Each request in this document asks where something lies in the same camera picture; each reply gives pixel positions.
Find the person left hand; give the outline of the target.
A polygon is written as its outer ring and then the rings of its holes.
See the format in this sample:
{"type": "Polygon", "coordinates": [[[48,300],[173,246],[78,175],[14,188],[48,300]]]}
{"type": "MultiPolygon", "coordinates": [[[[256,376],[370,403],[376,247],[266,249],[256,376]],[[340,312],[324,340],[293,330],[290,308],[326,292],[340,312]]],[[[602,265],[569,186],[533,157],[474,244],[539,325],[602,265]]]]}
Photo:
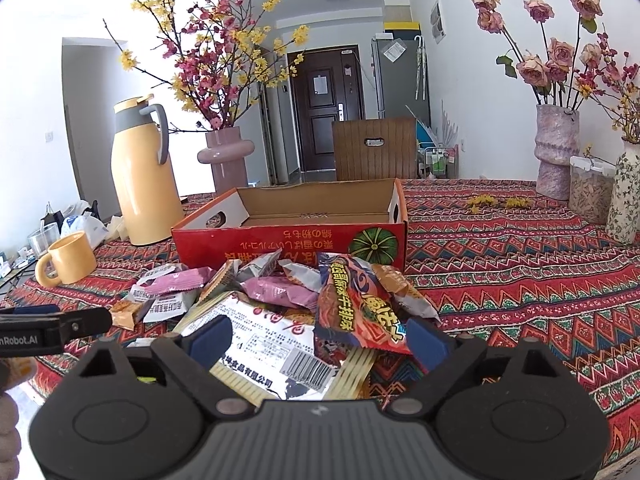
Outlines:
{"type": "Polygon", "coordinates": [[[1,480],[16,479],[20,472],[18,454],[22,442],[16,429],[18,407],[8,391],[23,382],[28,382],[36,374],[37,365],[31,356],[1,359],[1,408],[0,408],[0,466],[1,480]]]}

